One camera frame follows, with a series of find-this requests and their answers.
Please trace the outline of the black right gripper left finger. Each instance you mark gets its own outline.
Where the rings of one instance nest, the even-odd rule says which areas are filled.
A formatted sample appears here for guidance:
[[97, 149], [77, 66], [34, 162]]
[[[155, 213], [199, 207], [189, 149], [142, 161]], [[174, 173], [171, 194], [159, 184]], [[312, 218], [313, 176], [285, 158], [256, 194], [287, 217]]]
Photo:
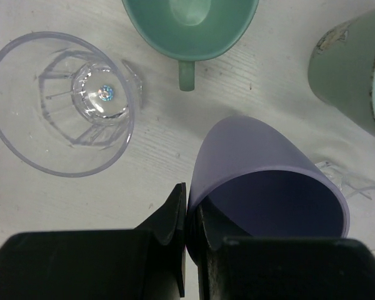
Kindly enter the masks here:
[[22, 232], [0, 248], [0, 299], [181, 299], [186, 185], [133, 229]]

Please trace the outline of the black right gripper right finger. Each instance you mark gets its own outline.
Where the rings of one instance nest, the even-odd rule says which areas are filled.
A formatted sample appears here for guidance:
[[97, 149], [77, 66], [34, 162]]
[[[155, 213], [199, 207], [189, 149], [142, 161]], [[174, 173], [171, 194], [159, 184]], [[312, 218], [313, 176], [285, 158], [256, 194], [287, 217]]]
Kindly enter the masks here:
[[251, 237], [208, 202], [196, 228], [201, 299], [375, 299], [375, 257], [355, 239]]

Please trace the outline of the tall green mug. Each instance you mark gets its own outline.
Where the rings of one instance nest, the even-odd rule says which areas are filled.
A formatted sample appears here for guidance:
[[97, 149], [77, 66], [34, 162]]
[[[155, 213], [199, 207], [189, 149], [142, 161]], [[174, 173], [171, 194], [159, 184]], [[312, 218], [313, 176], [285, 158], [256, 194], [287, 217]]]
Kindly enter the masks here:
[[375, 137], [375, 9], [330, 29], [315, 45], [309, 85]]

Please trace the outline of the small green teal cup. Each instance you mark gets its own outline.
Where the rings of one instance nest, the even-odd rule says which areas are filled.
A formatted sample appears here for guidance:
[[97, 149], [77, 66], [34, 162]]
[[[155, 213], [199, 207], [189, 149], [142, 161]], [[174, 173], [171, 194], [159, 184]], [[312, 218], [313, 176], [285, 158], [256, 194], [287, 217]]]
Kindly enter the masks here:
[[249, 27], [258, 1], [128, 0], [123, 6], [141, 37], [178, 61], [179, 88], [195, 88], [195, 63], [231, 49]]

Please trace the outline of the lilac plastic cup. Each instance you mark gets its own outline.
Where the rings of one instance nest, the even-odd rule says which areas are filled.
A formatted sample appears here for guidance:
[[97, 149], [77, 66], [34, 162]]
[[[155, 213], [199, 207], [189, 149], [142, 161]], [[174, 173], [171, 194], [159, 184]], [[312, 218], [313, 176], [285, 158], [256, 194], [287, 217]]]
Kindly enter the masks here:
[[252, 236], [345, 238], [349, 232], [339, 188], [289, 139], [249, 116], [216, 123], [198, 152], [186, 216], [194, 261], [196, 212], [205, 203]]

